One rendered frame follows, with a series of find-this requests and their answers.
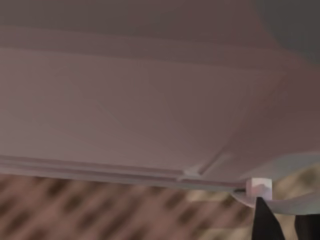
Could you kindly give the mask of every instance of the black object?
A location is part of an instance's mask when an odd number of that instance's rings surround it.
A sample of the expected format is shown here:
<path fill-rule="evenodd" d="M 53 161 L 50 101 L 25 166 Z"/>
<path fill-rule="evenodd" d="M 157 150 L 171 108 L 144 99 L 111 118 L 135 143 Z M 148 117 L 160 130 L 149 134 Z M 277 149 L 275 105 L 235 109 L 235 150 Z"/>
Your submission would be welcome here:
<path fill-rule="evenodd" d="M 298 240 L 320 240 L 320 214 L 297 215 L 294 227 Z M 281 226 L 263 198 L 255 204 L 252 240 L 285 240 Z"/>
<path fill-rule="evenodd" d="M 265 28 L 284 48 L 320 63 L 319 0 L 253 0 Z"/>

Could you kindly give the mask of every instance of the white curved edge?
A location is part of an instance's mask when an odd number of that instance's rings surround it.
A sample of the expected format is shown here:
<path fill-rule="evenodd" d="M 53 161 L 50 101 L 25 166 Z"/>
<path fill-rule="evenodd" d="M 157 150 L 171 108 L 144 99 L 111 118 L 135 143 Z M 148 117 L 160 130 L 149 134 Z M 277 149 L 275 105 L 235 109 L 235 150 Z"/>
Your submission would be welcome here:
<path fill-rule="evenodd" d="M 256 198 L 245 193 L 233 192 L 231 195 L 249 208 L 256 207 Z M 320 214 L 320 189 L 311 193 L 285 200 L 265 200 L 271 211 L 283 215 Z"/>

